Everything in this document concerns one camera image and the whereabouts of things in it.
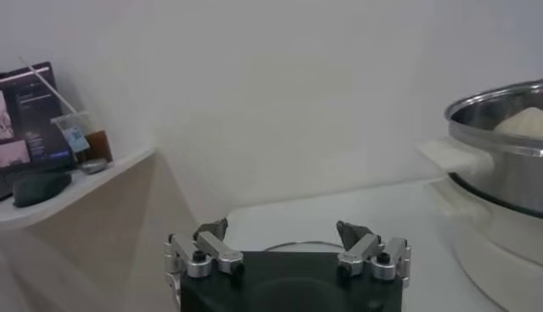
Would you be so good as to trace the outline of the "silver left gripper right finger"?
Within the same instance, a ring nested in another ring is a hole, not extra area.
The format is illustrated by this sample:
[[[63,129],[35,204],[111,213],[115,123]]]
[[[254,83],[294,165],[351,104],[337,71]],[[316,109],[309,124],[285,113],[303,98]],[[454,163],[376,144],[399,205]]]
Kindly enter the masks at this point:
[[[365,226],[338,220],[336,229],[344,251],[338,254],[337,272],[341,281],[361,276],[369,269],[377,281],[410,281],[411,246],[405,238],[388,242]]]

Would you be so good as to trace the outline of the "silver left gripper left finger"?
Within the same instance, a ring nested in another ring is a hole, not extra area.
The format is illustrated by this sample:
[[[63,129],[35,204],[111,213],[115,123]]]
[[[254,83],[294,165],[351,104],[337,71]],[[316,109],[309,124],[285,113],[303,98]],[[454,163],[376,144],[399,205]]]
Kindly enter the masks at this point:
[[[181,274],[204,279],[216,269],[234,279],[244,275],[244,254],[224,242],[226,219],[202,225],[191,237],[170,234],[164,244],[165,273],[173,279]]]

